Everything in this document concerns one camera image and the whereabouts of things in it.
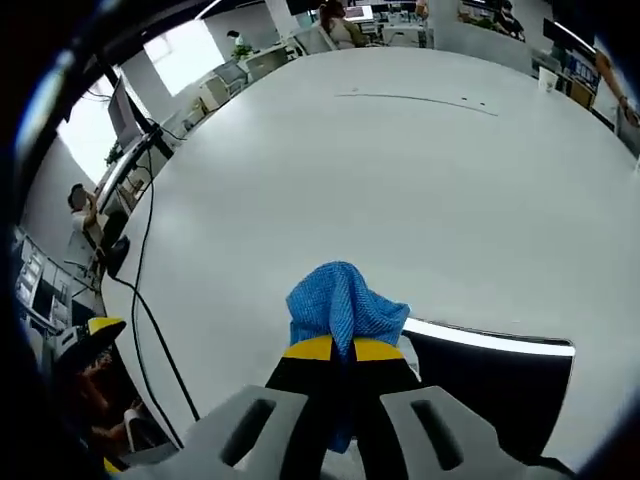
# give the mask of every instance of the blue cloth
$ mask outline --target blue cloth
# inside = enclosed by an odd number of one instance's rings
[[[358,269],[347,262],[316,268],[291,291],[287,306],[292,317],[291,345],[331,335],[343,363],[348,360],[354,337],[395,346],[409,315],[408,305],[369,290]],[[349,414],[343,413],[329,446],[338,453],[346,451],[352,436]]]

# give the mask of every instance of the office chair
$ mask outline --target office chair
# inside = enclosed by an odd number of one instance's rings
[[[235,60],[230,60],[214,68],[213,73],[224,82],[229,91],[229,97],[234,97],[249,84],[249,75],[240,68]]]
[[[309,28],[297,30],[292,34],[294,44],[300,48],[305,55],[314,53],[324,53],[337,50],[338,47],[327,32],[320,25],[312,25]]]

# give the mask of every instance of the computer monitor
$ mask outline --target computer monitor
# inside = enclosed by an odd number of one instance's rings
[[[127,150],[132,143],[140,138],[141,134],[133,116],[133,110],[131,109],[129,96],[125,91],[122,77],[118,79],[109,102],[109,117],[111,117],[111,124],[118,138],[118,143],[122,150]]]
[[[391,0],[387,0],[387,2],[389,2],[387,7],[390,12],[413,12],[416,9],[416,2],[397,2]]]
[[[347,7],[345,10],[345,18],[350,22],[365,22],[373,20],[373,10],[371,5],[363,5],[362,7]]]
[[[371,5],[371,10],[373,13],[384,13],[389,11],[389,5],[384,3],[378,3],[376,5]]]

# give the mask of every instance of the person sitting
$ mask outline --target person sitting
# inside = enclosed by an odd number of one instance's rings
[[[367,45],[360,29],[344,19],[346,13],[338,0],[327,0],[318,8],[320,26],[333,40],[338,50],[359,48]]]
[[[496,13],[494,23],[500,33],[509,35],[510,37],[524,42],[524,28],[522,27],[522,24],[513,16],[512,10],[513,5],[511,4],[511,2],[509,0],[504,0],[504,2],[502,3],[502,8],[500,8],[498,13]]]
[[[117,352],[103,352],[92,365],[79,371],[56,371],[52,391],[71,429],[93,451],[107,457],[129,453],[126,410],[150,417]],[[145,423],[145,435],[137,439],[138,443],[152,447],[166,442],[159,427]]]

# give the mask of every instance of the person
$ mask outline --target person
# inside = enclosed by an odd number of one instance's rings
[[[596,70],[602,75],[604,81],[607,83],[611,93],[618,101],[622,113],[624,113],[627,121],[634,127],[640,127],[640,117],[638,113],[629,105],[629,99],[622,91],[618,80],[613,73],[613,64],[609,57],[607,57],[602,51],[596,49]]]
[[[554,0],[552,8],[553,20],[555,22],[562,25],[565,29],[573,32],[575,36],[580,38],[587,45],[595,45],[596,24],[594,23],[594,19],[587,15],[587,12],[585,12],[584,9],[579,8],[576,0]],[[554,41],[551,56],[557,59],[564,67],[567,59],[565,46],[561,42]],[[615,101],[620,105],[620,109],[629,124],[635,128],[640,127],[638,112],[631,107],[629,99],[618,83],[618,79],[615,75],[615,65],[613,62],[602,50],[595,48],[594,64],[596,70],[604,79],[605,83],[599,83],[595,103],[600,101],[609,103],[609,98],[611,100],[614,100],[615,98]]]
[[[229,30],[227,32],[227,37],[233,38],[233,40],[234,40],[234,42],[236,44],[236,47],[244,46],[244,47],[249,47],[250,48],[249,44],[244,39],[244,37],[242,35],[240,35],[239,32],[236,32],[235,30]]]
[[[87,192],[81,183],[76,183],[71,187],[67,203],[71,208],[73,229],[84,233],[95,247],[99,247],[104,235],[98,223],[98,202],[95,195]]]
[[[320,26],[333,40],[338,50],[359,48],[367,45],[360,29],[344,19],[346,13],[338,0],[327,0],[318,8]]]
[[[109,457],[128,453],[125,411],[135,410],[145,418],[148,414],[119,358],[114,362],[112,354],[104,352],[82,370],[57,372],[53,386],[55,400],[80,438]],[[163,435],[155,430],[150,430],[155,438]]]
[[[525,41],[524,28],[522,24],[513,16],[513,5],[509,0],[504,0],[502,7],[496,13],[494,23],[500,33],[514,37],[520,41]]]
[[[423,19],[429,16],[429,5],[427,5],[427,0],[416,1],[416,15]]]
[[[67,203],[71,208],[73,229],[87,238],[87,241],[96,250],[99,263],[104,265],[110,248],[118,240],[127,223],[128,215],[120,210],[111,213],[103,230],[98,223],[97,198],[94,194],[86,191],[81,183],[76,183],[71,187]]]

